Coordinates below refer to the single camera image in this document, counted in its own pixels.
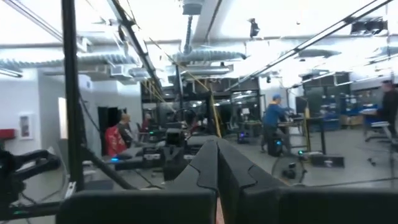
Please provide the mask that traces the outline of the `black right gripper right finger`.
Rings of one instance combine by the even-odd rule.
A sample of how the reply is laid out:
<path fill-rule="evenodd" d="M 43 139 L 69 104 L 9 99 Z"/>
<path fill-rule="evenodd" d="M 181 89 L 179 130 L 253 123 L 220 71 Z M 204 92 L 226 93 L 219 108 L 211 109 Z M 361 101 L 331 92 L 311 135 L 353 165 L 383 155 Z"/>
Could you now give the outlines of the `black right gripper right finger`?
<path fill-rule="evenodd" d="M 217 145 L 225 224 L 398 224 L 398 190 L 288 186 L 228 141 Z"/>

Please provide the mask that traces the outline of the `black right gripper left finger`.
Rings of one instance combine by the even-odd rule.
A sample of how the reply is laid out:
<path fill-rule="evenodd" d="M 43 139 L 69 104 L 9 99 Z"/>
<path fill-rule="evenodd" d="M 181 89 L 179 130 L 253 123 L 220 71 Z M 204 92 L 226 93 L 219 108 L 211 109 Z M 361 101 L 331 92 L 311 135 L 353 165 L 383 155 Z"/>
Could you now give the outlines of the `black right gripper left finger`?
<path fill-rule="evenodd" d="M 207 141 L 165 189 L 80 192 L 57 224 L 216 224 L 217 169 L 217 143 Z"/>

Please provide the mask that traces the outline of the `black computer tower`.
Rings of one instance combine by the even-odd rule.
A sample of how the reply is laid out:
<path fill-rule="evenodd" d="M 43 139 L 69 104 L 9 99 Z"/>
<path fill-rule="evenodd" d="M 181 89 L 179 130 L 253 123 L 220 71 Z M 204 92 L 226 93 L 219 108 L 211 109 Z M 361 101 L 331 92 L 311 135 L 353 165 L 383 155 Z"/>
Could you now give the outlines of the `black computer tower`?
<path fill-rule="evenodd" d="M 269 139 L 267 141 L 267 153 L 272 157 L 279 157 L 282 154 L 283 143 L 281 139 Z"/>

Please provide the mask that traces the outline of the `black floor box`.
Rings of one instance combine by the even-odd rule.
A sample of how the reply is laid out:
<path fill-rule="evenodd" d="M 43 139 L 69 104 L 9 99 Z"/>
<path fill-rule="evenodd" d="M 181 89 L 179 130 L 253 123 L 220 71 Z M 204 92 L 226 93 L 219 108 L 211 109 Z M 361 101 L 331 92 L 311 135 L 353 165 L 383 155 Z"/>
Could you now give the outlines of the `black floor box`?
<path fill-rule="evenodd" d="M 345 168 L 345 158 L 343 156 L 319 154 L 312 156 L 310 162 L 314 167 Z"/>

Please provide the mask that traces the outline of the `person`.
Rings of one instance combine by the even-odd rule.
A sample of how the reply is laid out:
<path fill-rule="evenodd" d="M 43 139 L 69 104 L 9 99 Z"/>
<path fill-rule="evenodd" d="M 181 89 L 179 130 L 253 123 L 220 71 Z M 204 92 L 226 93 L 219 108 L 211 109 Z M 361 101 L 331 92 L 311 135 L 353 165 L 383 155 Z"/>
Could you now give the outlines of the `person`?
<path fill-rule="evenodd" d="M 291 143 L 289 135 L 278 127 L 278 124 L 284 120 L 290 108 L 281 107 L 282 97 L 280 94 L 275 94 L 272 101 L 268 104 L 264 115 L 262 117 L 263 140 L 262 146 L 267 146 L 269 139 L 281 139 L 283 147 L 289 152 L 291 150 Z"/>
<path fill-rule="evenodd" d="M 398 114 L 398 91 L 391 80 L 382 81 L 382 106 L 379 110 L 384 121 L 389 123 L 389 130 L 393 138 L 398 138 L 396 117 Z"/>
<path fill-rule="evenodd" d="M 142 124 L 141 124 L 140 132 L 148 133 L 149 130 L 150 130 L 150 127 L 152 126 L 152 122 L 153 122 L 153 119 L 152 119 L 151 114 L 150 113 L 146 113 L 144 115 L 144 119 L 143 119 Z"/>
<path fill-rule="evenodd" d="M 109 156 L 117 156 L 131 147 L 134 138 L 129 125 L 130 116 L 126 113 L 121 115 L 121 119 L 114 126 L 105 131 L 106 152 Z"/>

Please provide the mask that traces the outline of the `black standing desk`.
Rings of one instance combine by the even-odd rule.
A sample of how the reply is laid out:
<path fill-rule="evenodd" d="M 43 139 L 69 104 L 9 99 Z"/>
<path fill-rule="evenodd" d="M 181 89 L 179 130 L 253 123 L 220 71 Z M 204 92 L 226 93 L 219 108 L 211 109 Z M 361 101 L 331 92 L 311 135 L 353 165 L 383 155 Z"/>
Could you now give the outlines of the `black standing desk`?
<path fill-rule="evenodd" d="M 299 148 L 304 149 L 305 152 L 312 152 L 312 145 L 310 141 L 310 127 L 311 125 L 317 125 L 320 133 L 320 142 L 321 142 L 321 151 L 320 153 L 326 155 L 326 144 L 325 144 L 325 128 L 322 117 L 315 118 L 305 118 L 305 117 L 297 117 L 292 118 L 291 121 L 281 122 L 278 124 L 278 127 L 285 128 L 286 131 L 289 131 L 289 128 L 302 128 L 302 132 L 304 133 L 305 144 L 302 145 L 293 145 L 292 149 Z"/>

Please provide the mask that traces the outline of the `cardboard boxes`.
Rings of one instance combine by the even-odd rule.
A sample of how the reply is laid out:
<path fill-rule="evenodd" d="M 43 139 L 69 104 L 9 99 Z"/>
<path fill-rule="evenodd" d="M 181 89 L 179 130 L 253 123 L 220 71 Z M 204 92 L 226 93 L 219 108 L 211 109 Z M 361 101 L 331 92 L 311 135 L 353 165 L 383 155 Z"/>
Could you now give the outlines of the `cardboard boxes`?
<path fill-rule="evenodd" d="M 363 124 L 363 115 L 341 115 L 340 122 L 342 126 L 360 126 Z"/>

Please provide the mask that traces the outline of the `black diagonal frame brace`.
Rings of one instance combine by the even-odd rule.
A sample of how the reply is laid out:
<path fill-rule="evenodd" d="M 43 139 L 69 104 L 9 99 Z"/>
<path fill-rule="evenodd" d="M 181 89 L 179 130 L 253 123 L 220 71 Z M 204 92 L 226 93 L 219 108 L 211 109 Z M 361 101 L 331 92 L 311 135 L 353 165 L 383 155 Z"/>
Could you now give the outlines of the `black diagonal frame brace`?
<path fill-rule="evenodd" d="M 124 180 L 115 170 L 110 168 L 107 163 L 103 162 L 99 157 L 97 157 L 93 151 L 83 146 L 82 153 L 84 154 L 85 158 L 89 159 L 98 169 L 100 169 L 111 180 L 117 183 L 121 188 L 125 190 L 137 190 L 137 187 L 132 186 L 130 183 Z"/>

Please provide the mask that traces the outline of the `black vertical frame post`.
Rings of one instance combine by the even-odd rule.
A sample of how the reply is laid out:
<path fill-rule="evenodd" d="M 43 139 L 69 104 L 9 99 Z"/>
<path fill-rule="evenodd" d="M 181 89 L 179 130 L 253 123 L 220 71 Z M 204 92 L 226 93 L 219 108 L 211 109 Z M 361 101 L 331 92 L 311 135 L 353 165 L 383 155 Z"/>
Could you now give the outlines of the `black vertical frame post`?
<path fill-rule="evenodd" d="M 63 51 L 65 64 L 65 96 L 68 121 L 68 158 L 70 180 L 77 192 L 85 187 L 80 145 L 79 81 L 76 59 L 76 18 L 75 1 L 62 0 Z"/>

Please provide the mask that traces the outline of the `silver ventilation duct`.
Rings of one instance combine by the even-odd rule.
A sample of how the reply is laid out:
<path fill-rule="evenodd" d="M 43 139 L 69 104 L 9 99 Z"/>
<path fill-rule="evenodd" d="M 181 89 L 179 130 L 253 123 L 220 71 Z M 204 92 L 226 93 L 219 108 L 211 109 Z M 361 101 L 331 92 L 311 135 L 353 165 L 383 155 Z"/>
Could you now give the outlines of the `silver ventilation duct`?
<path fill-rule="evenodd" d="M 56 57 L 51 59 L 20 59 L 20 58 L 0 58 L 0 68 L 9 70 L 23 68 L 45 68 L 45 67 L 61 67 L 64 66 L 64 57 Z M 86 53 L 76 56 L 78 64 L 82 65 L 116 65 L 116 64 L 135 64 L 140 65 L 131 55 L 125 56 L 121 53 Z"/>

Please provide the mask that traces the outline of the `white framed wall sign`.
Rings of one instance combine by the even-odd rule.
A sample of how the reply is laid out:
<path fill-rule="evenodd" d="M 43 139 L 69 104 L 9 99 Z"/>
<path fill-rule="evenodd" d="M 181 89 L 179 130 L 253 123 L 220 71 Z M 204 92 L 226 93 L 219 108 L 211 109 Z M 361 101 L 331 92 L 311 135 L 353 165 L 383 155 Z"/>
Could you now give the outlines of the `white framed wall sign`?
<path fill-rule="evenodd" d="M 19 115 L 19 138 L 23 140 L 31 140 L 33 135 L 32 115 L 29 113 Z"/>

